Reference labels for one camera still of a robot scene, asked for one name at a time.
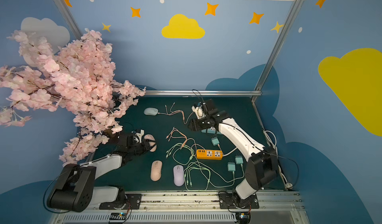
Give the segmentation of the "pink mouse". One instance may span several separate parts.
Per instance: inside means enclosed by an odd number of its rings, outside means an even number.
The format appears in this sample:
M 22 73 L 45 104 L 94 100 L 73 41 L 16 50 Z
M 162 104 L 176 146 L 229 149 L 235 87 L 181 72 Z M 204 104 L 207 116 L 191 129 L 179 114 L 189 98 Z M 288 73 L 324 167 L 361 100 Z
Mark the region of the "pink mouse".
M 150 152 L 155 152 L 156 149 L 157 149 L 157 143 L 156 143 L 156 139 L 154 138 L 153 135 L 151 134 L 146 134 L 144 136 L 144 140 L 148 142 L 149 146 L 150 146 Z
M 150 178 L 152 181 L 158 181 L 160 180 L 162 176 L 162 161 L 160 160 L 155 160 L 153 161 L 151 165 L 151 173 L 150 173 Z

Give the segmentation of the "orange power strip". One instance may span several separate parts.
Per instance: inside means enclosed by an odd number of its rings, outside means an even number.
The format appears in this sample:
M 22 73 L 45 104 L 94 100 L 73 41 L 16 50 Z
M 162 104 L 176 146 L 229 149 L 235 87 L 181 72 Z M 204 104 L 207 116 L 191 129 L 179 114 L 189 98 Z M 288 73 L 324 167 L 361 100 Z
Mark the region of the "orange power strip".
M 196 154 L 197 159 L 222 160 L 223 158 L 221 150 L 198 149 Z

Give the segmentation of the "lavender wireless mouse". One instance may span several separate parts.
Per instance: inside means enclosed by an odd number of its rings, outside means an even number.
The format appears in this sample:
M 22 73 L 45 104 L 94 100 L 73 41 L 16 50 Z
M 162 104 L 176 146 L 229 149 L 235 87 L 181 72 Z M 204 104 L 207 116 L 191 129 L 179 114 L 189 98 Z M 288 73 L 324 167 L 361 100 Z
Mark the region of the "lavender wireless mouse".
M 173 175 L 174 175 L 174 184 L 178 187 L 183 186 L 185 182 L 185 177 L 184 177 L 184 168 L 182 165 L 174 166 Z

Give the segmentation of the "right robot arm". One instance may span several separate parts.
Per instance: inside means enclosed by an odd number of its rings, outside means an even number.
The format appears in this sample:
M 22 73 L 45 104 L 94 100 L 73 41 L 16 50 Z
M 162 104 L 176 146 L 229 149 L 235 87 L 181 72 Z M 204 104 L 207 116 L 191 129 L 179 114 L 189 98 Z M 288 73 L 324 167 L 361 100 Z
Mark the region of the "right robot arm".
M 196 118 L 189 121 L 190 130 L 215 128 L 238 148 L 247 161 L 244 180 L 235 188 L 235 193 L 241 200 L 255 194 L 277 178 L 279 168 L 275 149 L 257 142 L 226 111 L 219 111 L 211 99 L 201 104 L 195 103 L 192 111 Z

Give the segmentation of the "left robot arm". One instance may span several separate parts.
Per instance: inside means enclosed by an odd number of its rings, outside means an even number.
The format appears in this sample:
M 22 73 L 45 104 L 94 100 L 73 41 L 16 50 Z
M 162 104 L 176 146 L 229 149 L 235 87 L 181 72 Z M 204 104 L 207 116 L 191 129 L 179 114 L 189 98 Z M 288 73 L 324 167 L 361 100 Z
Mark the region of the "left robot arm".
M 44 208 L 52 213 L 82 212 L 88 206 L 101 210 L 130 210 L 124 188 L 96 187 L 95 180 L 126 165 L 134 157 L 155 150 L 156 139 L 144 130 L 123 133 L 113 152 L 85 164 L 67 164 L 51 182 L 50 194 L 44 194 Z

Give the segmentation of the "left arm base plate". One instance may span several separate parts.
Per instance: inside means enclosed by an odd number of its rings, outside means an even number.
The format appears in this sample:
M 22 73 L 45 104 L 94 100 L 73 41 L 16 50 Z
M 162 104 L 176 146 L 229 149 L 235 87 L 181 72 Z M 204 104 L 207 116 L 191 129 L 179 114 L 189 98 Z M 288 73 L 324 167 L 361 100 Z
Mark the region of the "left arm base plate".
M 101 203 L 100 210 L 138 210 L 140 208 L 142 194 L 125 193 L 118 194 L 115 201 Z

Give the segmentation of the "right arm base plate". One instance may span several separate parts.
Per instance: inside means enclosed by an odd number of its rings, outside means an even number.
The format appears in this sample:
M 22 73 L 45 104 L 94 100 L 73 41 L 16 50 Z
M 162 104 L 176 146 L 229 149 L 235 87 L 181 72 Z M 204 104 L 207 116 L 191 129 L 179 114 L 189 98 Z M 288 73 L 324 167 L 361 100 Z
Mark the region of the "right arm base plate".
M 256 194 L 246 199 L 241 199 L 237 193 L 226 191 L 218 192 L 219 205 L 221 209 L 259 209 L 259 201 Z

